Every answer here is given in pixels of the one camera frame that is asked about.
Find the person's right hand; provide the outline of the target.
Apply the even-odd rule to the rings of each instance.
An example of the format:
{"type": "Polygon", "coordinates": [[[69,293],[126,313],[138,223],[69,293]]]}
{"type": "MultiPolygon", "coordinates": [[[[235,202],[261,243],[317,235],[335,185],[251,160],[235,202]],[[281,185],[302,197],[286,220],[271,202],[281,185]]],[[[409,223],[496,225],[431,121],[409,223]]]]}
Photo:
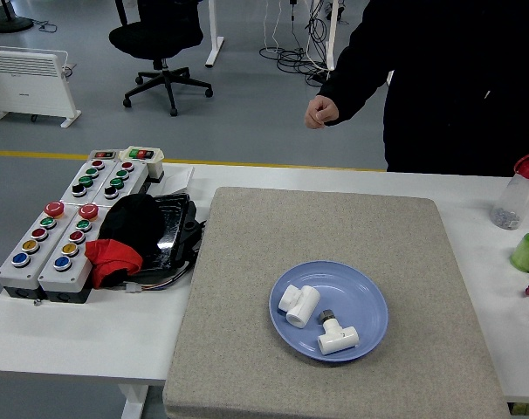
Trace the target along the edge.
{"type": "Polygon", "coordinates": [[[309,101],[305,115],[304,123],[307,128],[320,129],[326,126],[327,122],[339,118],[339,109],[335,103],[322,95],[316,95],[309,101]]]}

